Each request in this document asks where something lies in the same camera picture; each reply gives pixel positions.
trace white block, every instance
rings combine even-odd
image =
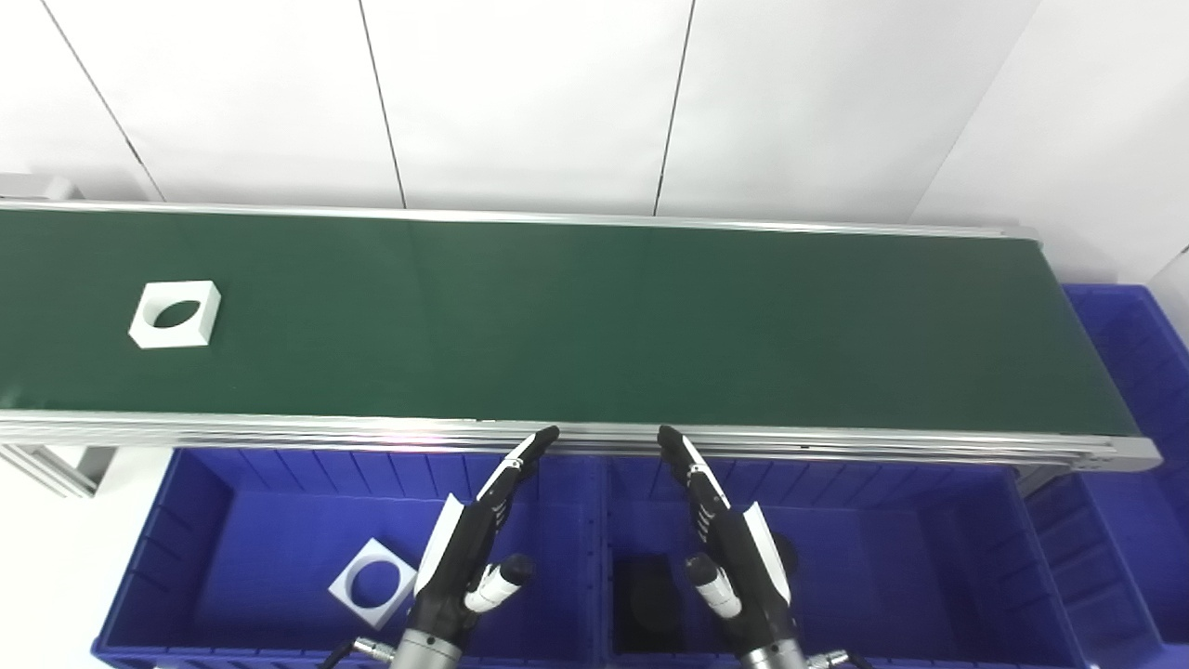
[[[396,567],[400,572],[401,581],[396,586],[396,592],[388,601],[378,606],[359,606],[351,599],[351,585],[359,576],[359,573],[364,570],[364,567],[369,564],[375,564],[377,562],[386,562],[392,567]],[[384,548],[384,544],[377,542],[376,539],[367,539],[364,548],[359,549],[359,554],[352,558],[347,568],[339,574],[339,578],[331,583],[327,588],[334,599],[342,602],[344,606],[351,610],[352,613],[361,618],[365,623],[371,625],[373,629],[379,630],[383,627],[396,610],[400,608],[401,602],[404,598],[409,597],[413,591],[413,583],[417,578],[417,572],[409,567],[403,560],[397,557],[392,551]]]
[[[221,295],[212,280],[168,280],[145,283],[140,303],[132,316],[128,336],[141,349],[206,347],[215,326]],[[172,327],[157,327],[153,322],[161,311],[178,302],[199,302],[199,308],[185,321]]]

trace white wall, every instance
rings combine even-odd
[[[1067,279],[1189,242],[1183,0],[46,4],[0,2],[0,159],[94,198],[1020,222]]]
[[[1036,0],[699,0],[661,214],[905,222]]]
[[[690,0],[366,0],[410,207],[650,214]]]
[[[38,0],[0,2],[0,138],[13,163],[65,176],[87,197],[157,198]]]
[[[912,219],[1018,219],[1064,278],[1151,278],[1189,244],[1187,34],[1181,0],[1044,0]]]
[[[356,2],[49,7],[166,198],[401,206]]]

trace blue storage crate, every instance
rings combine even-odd
[[[797,547],[794,613],[806,652],[847,649],[880,665],[1082,667],[1009,473],[793,461],[711,467],[736,509],[759,501],[772,529]],[[614,460],[608,493],[608,564],[665,554],[680,580],[699,544],[668,468]],[[688,652],[612,652],[612,665],[737,665],[722,655],[710,610],[684,586]],[[604,606],[610,616],[614,602]]]
[[[1087,652],[1107,669],[1183,668],[1189,665],[1189,353],[1146,288],[1078,284],[1065,290],[1137,424],[1165,462],[1138,474],[1086,474],[1077,484],[1034,496],[1030,507],[1043,515],[1062,506],[1101,524],[1099,536],[1081,537],[1078,555],[1087,556],[1081,560],[1122,558],[1121,572],[1097,574],[1096,588],[1070,585],[1084,591],[1087,601],[1097,592],[1100,601],[1118,604],[1081,617],[1081,625],[1070,608]],[[1056,566],[1055,572],[1061,582]],[[1146,621],[1146,630],[1137,620]],[[1128,648],[1132,652],[1122,652]]]
[[[326,592],[370,537],[420,561],[446,493],[473,496],[487,455],[194,450],[175,455],[95,655],[126,669],[313,669],[345,638],[395,640]],[[1023,501],[999,469],[713,462],[737,505],[759,500],[800,550],[794,610],[810,652],[881,665],[1081,667]],[[467,667],[734,664],[681,580],[688,507],[654,459],[548,457],[496,557],[537,578],[480,621]],[[663,553],[685,599],[688,654],[612,652],[610,564]],[[357,599],[384,599],[369,581]],[[353,657],[347,668],[376,668]]]
[[[376,632],[327,586],[372,537],[417,564],[441,500],[472,498],[497,462],[493,455],[178,452],[94,654],[128,669],[312,669],[356,636],[395,642],[408,605]],[[540,475],[522,486],[492,555],[528,554],[536,575],[483,618],[464,665],[596,664],[602,475],[596,459],[543,459]],[[356,600],[388,599],[395,583],[383,572],[365,574]],[[340,665],[378,663],[353,657]]]

